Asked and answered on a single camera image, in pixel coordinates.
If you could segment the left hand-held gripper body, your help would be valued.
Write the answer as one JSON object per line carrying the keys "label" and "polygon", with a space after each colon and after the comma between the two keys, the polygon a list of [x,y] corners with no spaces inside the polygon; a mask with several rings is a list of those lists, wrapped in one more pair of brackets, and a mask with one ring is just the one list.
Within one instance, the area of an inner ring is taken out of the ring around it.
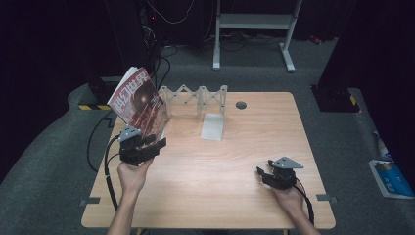
{"label": "left hand-held gripper body", "polygon": [[129,165],[139,165],[153,159],[155,156],[147,152],[149,145],[143,144],[145,137],[141,129],[126,126],[118,137],[120,159]]}

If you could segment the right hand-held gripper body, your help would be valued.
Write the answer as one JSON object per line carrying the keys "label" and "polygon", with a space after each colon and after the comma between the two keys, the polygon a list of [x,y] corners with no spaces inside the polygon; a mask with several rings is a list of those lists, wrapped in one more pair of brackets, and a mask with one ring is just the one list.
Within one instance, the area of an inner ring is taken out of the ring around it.
{"label": "right hand-held gripper body", "polygon": [[274,161],[278,165],[272,168],[273,180],[262,180],[262,182],[272,188],[279,190],[286,190],[294,187],[297,184],[297,177],[295,173],[296,168],[303,168],[303,165],[291,160],[288,157],[282,157]]}

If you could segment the red glossy magazine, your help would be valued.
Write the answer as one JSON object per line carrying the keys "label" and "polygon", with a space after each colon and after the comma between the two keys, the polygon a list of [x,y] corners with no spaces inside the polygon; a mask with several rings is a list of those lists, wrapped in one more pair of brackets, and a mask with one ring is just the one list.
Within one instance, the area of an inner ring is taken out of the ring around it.
{"label": "red glossy magazine", "polygon": [[162,139],[169,121],[167,106],[145,68],[131,67],[108,101],[112,110],[128,125]]}

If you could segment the white expandable book rack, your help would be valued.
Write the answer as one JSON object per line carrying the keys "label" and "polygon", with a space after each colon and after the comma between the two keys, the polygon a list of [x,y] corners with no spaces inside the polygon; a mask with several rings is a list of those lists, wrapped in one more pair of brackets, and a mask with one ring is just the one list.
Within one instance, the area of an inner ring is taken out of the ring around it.
{"label": "white expandable book rack", "polygon": [[227,85],[221,85],[217,91],[209,91],[205,86],[192,91],[186,85],[181,85],[173,91],[167,86],[162,86],[159,94],[167,104],[170,115],[172,115],[174,104],[195,105],[197,117],[203,122],[201,138],[221,141],[225,123],[227,90]]}

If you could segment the person's right hand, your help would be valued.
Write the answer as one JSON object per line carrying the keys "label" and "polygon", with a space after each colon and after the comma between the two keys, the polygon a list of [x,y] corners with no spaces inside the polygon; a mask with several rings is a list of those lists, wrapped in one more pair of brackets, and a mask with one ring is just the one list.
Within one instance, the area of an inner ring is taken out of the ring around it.
{"label": "person's right hand", "polygon": [[290,217],[304,215],[303,195],[295,188],[279,190],[272,188],[282,210]]}

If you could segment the person's left hand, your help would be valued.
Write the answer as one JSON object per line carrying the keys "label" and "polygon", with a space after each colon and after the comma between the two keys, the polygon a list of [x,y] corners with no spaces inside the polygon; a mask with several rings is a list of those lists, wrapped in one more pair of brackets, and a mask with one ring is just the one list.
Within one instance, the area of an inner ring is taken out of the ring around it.
{"label": "person's left hand", "polygon": [[145,185],[147,172],[152,160],[143,162],[140,165],[131,165],[121,162],[117,168],[120,179],[122,195],[137,196]]}

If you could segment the grey tape strip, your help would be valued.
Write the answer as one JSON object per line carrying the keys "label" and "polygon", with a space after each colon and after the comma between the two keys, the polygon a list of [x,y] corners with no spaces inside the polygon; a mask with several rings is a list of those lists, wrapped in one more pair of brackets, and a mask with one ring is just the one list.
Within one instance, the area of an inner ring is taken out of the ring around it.
{"label": "grey tape strip", "polygon": [[89,197],[87,199],[81,199],[79,202],[79,205],[81,207],[85,207],[86,205],[90,205],[90,204],[99,204],[100,200],[101,200],[100,197]]}
{"label": "grey tape strip", "polygon": [[317,194],[316,198],[318,201],[325,201],[329,202],[330,204],[336,204],[338,202],[338,198],[335,196],[331,196],[329,194]]}

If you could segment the black yellow striped base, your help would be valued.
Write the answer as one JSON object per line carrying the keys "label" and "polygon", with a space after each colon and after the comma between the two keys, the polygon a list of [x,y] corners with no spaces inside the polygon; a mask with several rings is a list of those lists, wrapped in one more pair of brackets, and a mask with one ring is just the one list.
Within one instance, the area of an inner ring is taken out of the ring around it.
{"label": "black yellow striped base", "polygon": [[359,113],[356,99],[347,89],[336,89],[312,85],[311,91],[321,112]]}
{"label": "black yellow striped base", "polygon": [[78,107],[82,111],[109,110],[111,107],[108,105],[108,101],[120,80],[120,76],[106,76],[89,83],[78,101]]}

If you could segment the blue book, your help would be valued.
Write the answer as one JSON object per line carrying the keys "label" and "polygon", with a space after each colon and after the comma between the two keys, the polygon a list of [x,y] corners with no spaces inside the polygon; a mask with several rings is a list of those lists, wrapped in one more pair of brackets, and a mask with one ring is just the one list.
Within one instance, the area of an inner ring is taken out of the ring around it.
{"label": "blue book", "polygon": [[415,199],[415,193],[394,162],[372,160],[369,167],[384,197]]}

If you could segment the white metal stand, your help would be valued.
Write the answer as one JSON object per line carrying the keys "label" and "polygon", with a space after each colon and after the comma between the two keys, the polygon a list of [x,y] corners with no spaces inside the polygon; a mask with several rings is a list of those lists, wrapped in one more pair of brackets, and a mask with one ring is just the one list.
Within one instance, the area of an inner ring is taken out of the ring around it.
{"label": "white metal stand", "polygon": [[289,46],[297,24],[302,0],[296,0],[291,14],[233,14],[221,12],[221,0],[216,0],[215,35],[212,57],[212,69],[220,70],[220,30],[222,29],[267,29],[286,30],[285,41],[279,44],[288,72],[295,72],[296,68],[289,52]]}

